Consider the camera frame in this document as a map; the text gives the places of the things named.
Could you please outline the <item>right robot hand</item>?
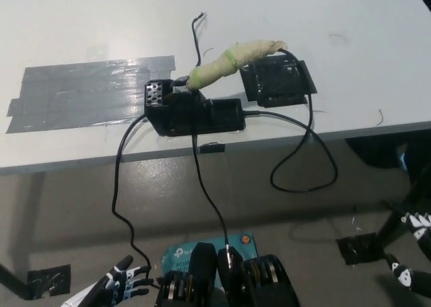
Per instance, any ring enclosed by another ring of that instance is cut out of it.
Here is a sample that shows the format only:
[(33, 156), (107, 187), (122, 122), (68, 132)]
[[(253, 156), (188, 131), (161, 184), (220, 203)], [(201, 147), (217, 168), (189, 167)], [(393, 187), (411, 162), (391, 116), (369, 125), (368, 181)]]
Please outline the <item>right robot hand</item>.
[[(400, 220), (407, 226), (420, 250), (430, 261), (430, 215), (406, 212)], [(385, 260), (401, 286), (415, 294), (430, 298), (430, 273), (415, 271), (400, 263), (392, 254), (386, 254)]]

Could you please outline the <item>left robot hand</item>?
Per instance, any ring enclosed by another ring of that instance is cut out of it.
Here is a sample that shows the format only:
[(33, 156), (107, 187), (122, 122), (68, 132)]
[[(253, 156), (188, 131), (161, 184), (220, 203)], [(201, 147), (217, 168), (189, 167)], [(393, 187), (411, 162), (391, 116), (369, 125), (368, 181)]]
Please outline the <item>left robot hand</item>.
[(96, 298), (96, 306), (117, 306), (135, 296), (144, 296), (150, 292), (149, 286), (154, 280), (149, 278), (151, 266), (129, 268), (133, 257), (127, 255), (107, 274), (107, 283), (102, 286)]

